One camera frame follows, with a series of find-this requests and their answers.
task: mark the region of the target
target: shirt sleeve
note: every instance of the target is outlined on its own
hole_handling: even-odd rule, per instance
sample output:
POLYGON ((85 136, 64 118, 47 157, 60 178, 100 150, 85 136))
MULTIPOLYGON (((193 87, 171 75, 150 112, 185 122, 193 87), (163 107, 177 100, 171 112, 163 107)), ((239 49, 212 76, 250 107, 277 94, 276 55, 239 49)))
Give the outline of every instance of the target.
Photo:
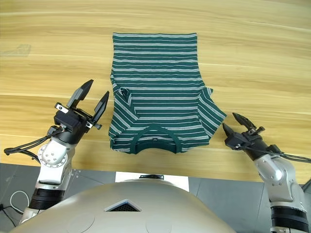
POLYGON ((226 114, 210 98, 211 93, 212 89, 205 87, 200 93, 198 101, 199 119, 210 138, 226 118, 226 114))
POLYGON ((128 89, 119 88, 114 92, 114 111, 109 129, 111 139, 130 128, 139 116, 131 103, 131 93, 128 89))

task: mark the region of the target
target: wooden table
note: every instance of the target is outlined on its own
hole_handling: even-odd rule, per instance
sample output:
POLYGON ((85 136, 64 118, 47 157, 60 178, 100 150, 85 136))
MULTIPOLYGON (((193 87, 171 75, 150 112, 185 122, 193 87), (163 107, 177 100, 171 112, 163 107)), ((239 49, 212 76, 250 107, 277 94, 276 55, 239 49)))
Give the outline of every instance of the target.
MULTIPOLYGON (((112 33, 198 33, 198 57, 213 99, 263 125, 266 143, 311 157, 311 3, 304 0, 2 0, 0 14, 1 151, 45 135, 54 104, 94 79, 80 107, 93 113, 112 86, 112 33)), ((252 161, 224 145, 219 129, 210 146, 183 154, 109 148, 110 96, 100 120, 77 146, 73 167, 260 181, 252 161)), ((37 166, 28 156, 1 152, 1 162, 37 166)), ((311 165, 293 163, 297 179, 311 165)))

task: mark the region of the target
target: striped t-shirt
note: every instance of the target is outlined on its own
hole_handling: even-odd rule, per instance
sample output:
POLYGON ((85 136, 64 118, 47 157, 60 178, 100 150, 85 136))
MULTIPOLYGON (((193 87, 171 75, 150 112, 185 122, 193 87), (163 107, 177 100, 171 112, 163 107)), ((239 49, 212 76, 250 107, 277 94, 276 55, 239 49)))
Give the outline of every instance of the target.
POLYGON ((208 145, 226 117, 197 60, 197 34, 113 33, 113 150, 174 153, 208 145))

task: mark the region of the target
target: neckline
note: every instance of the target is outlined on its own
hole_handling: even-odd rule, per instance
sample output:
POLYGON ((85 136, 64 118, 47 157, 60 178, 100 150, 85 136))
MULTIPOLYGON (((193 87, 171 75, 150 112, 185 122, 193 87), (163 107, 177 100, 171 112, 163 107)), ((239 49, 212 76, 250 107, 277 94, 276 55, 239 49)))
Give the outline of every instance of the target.
POLYGON ((134 138, 133 138, 133 141, 131 143, 131 148, 130 148, 130 153, 133 153, 133 154, 137 154, 139 153, 140 151, 144 150, 144 149, 147 149, 147 148, 160 148, 160 149, 163 149, 163 150, 169 150, 173 153, 179 153, 181 152, 181 145, 180 145, 180 141, 179 139, 177 138, 176 135, 174 135, 172 133, 172 131, 169 131, 167 129, 164 129, 163 127, 161 127, 159 124, 152 124, 150 125, 149 127, 147 127, 146 129, 140 131, 134 138), (168 134, 173 140, 174 140, 174 143, 175 143, 175 146, 174 145, 170 145, 168 143, 160 143, 158 141, 151 141, 151 142, 143 142, 143 143, 139 143, 138 145, 136 145, 137 141, 140 139, 140 137, 150 131, 150 130, 158 130, 162 133, 166 133, 168 134))

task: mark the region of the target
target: cable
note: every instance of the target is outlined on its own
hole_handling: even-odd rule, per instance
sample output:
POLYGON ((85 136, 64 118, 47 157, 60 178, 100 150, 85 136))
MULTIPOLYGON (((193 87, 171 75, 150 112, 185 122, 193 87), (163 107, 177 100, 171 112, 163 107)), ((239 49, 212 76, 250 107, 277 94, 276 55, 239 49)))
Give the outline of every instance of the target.
POLYGON ((256 152, 267 153, 267 154, 270 154, 270 155, 280 156, 280 157, 282 157, 284 159, 288 159, 288 160, 292 160, 292 161, 296 161, 296 162, 302 162, 302 163, 310 163, 311 164, 311 159, 310 158, 306 158, 306 157, 302 157, 302 156, 296 156, 296 155, 285 154, 285 153, 274 153, 274 152, 270 152, 270 151, 266 151, 266 150, 258 150, 258 149, 251 148, 251 147, 240 147, 239 149, 247 149, 247 150, 252 150, 252 151, 256 151, 256 152))
POLYGON ((8 217, 8 219, 11 220, 13 226, 16 227, 16 224, 13 222, 13 220, 10 218, 10 216, 8 216, 8 214, 4 211, 4 209, 3 209, 2 211, 3 211, 3 213, 8 217))
POLYGON ((24 191, 21 191, 21 190, 14 192, 14 193, 10 196, 10 205, 12 206, 12 208, 15 209, 15 210, 17 210, 17 211, 19 211, 19 212, 21 212, 21 213, 24 213, 24 211, 18 209, 17 207, 15 207, 15 206, 12 204, 12 197, 13 197, 16 193, 23 193, 23 194, 25 194, 25 196, 26 196, 26 198, 27 198, 27 206, 29 206, 29 197, 28 197, 27 193, 25 193, 24 191))
POLYGON ((311 179, 308 180, 308 182, 306 182, 303 186, 301 186, 302 190, 305 192, 307 188, 310 186, 310 184, 311 184, 311 179))
POLYGON ((8 209, 8 208, 12 208, 16 213, 18 213, 18 214, 20 214, 20 215, 23 214, 23 213, 21 213, 20 211, 14 209, 12 206, 7 206, 7 207, 4 207, 3 209, 5 210, 5 209, 8 209))
POLYGON ((32 160, 36 160, 38 163, 40 163, 39 159, 38 159, 38 156, 36 156, 34 153, 32 153, 31 151, 29 151, 28 149, 31 149, 33 147, 36 147, 38 145, 40 145, 41 143, 45 142, 46 140, 48 140, 49 138, 55 136, 56 134, 59 134, 61 132, 63 132, 64 129, 63 128, 58 128, 56 131, 54 131, 53 133, 45 136, 45 137, 42 137, 42 138, 39 138, 33 142, 29 142, 29 143, 26 143, 26 144, 23 144, 23 145, 20 145, 18 147, 14 147, 14 148, 5 148, 4 149, 4 153, 6 155, 10 155, 10 154, 13 154, 13 153, 22 153, 22 154, 26 154, 28 156, 30 156, 32 158, 32 160))

